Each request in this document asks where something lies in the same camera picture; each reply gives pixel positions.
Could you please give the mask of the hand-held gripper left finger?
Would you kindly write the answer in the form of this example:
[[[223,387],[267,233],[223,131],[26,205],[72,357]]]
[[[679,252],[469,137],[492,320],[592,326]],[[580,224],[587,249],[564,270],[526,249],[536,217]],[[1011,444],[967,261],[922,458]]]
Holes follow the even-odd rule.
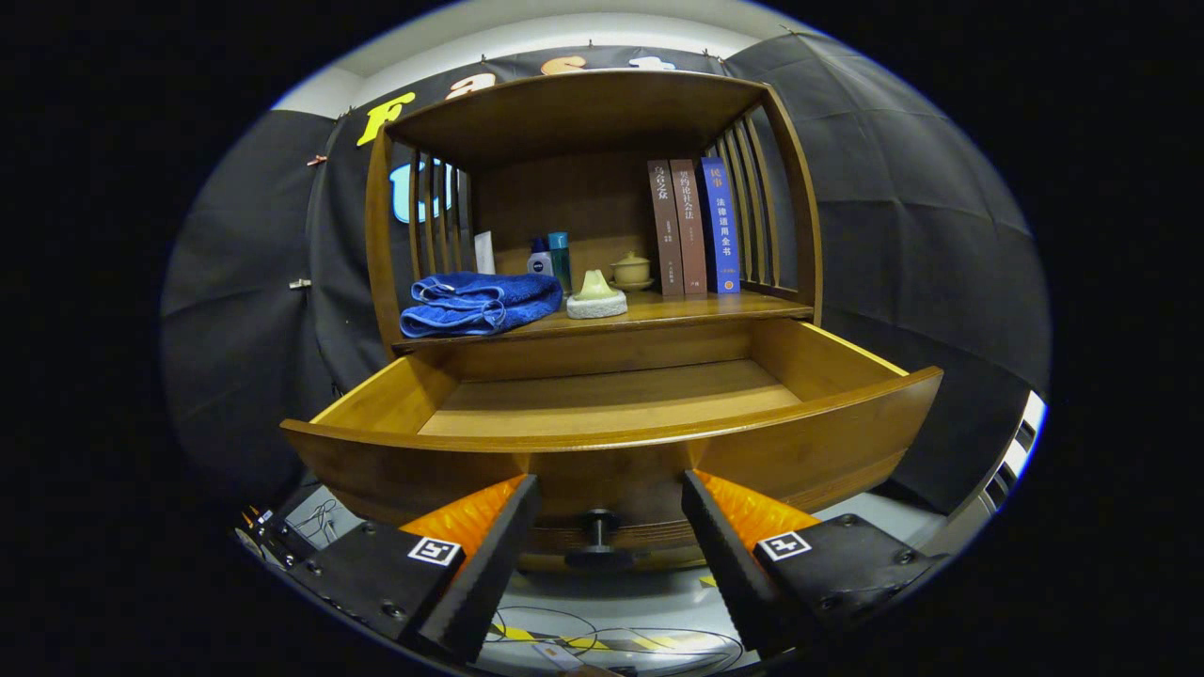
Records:
[[[452,502],[378,507],[346,498],[358,526],[283,571],[327,611],[388,646],[476,661],[541,510],[539,477],[520,473]]]

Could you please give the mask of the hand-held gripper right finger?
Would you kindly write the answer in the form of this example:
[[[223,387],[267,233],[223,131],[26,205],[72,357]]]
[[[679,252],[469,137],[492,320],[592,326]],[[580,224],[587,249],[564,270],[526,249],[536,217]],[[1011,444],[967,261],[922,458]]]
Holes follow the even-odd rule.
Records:
[[[868,625],[946,564],[854,513],[821,520],[701,470],[681,479],[706,565],[748,650],[809,650]]]

